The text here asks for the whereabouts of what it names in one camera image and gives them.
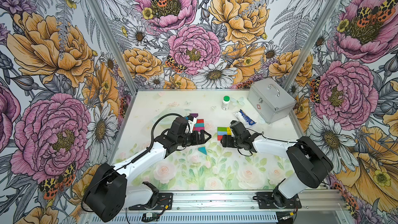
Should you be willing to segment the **teal triangular block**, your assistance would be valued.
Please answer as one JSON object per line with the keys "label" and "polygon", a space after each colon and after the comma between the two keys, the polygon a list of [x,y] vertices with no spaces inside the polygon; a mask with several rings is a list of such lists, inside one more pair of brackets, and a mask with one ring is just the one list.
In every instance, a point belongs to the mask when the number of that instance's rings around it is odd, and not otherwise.
{"label": "teal triangular block", "polygon": [[199,148],[198,148],[198,151],[201,152],[201,153],[203,153],[204,155],[207,155],[207,150],[206,150],[205,147],[199,147]]}

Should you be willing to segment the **magenta rectangular block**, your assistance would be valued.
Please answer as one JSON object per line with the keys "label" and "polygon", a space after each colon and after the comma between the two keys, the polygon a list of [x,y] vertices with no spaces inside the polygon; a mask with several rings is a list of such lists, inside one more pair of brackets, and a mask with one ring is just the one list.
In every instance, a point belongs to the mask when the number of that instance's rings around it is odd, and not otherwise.
{"label": "magenta rectangular block", "polygon": [[194,127],[193,130],[194,130],[194,131],[200,132],[200,131],[202,131],[202,130],[205,130],[205,128],[204,128],[204,127]]}

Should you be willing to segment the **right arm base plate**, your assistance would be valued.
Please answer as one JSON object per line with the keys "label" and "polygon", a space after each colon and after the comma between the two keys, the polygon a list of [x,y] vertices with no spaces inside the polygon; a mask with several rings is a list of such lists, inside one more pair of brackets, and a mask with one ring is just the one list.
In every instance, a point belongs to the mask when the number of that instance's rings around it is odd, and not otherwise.
{"label": "right arm base plate", "polygon": [[252,197],[258,203],[259,209],[300,209],[302,208],[298,195],[287,199],[279,193],[270,191],[256,192]]}

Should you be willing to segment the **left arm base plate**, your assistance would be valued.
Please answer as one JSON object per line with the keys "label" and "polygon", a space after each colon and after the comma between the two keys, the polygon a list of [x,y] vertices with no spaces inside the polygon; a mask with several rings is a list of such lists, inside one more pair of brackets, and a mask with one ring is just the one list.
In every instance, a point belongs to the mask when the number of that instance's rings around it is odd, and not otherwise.
{"label": "left arm base plate", "polygon": [[128,209],[130,211],[143,211],[143,210],[171,210],[173,204],[173,193],[158,193],[157,195],[151,197],[148,203],[144,205],[130,206]]}

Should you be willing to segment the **teal rectangular block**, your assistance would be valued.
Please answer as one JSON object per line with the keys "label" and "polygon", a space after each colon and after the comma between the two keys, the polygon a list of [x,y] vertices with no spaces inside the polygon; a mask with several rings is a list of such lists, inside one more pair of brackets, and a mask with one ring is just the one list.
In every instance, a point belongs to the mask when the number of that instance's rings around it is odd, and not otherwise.
{"label": "teal rectangular block", "polygon": [[196,127],[196,128],[205,127],[205,124],[204,124],[204,123],[196,123],[196,124],[195,124],[195,127]]}

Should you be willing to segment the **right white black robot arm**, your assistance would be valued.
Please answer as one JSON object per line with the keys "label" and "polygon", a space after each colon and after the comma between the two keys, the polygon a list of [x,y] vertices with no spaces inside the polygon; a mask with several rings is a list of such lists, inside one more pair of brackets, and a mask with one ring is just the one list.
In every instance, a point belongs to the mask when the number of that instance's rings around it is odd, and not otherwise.
{"label": "right white black robot arm", "polygon": [[257,200],[276,208],[287,208],[295,196],[307,188],[316,189],[334,169],[332,161],[315,144],[303,136],[294,142],[267,138],[250,130],[239,121],[231,121],[232,135],[223,135],[224,148],[236,148],[254,153],[269,153],[285,158],[293,166],[293,174],[280,182],[270,197],[256,196]]}

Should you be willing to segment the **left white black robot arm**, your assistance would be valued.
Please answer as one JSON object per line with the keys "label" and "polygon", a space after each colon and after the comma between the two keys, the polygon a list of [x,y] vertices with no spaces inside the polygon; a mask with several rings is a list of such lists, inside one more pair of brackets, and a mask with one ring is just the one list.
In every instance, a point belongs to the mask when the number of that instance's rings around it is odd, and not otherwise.
{"label": "left white black robot arm", "polygon": [[150,144],[143,151],[112,166],[104,163],[98,167],[81,202],[84,211],[95,213],[106,223],[123,209],[154,209],[160,205],[159,190],[153,184],[144,181],[139,186],[133,186],[132,182],[179,147],[201,146],[211,139],[211,134],[205,130],[195,130],[197,119],[194,116],[172,115],[175,120],[171,127],[159,136],[154,135],[159,124],[155,122],[151,129]]}

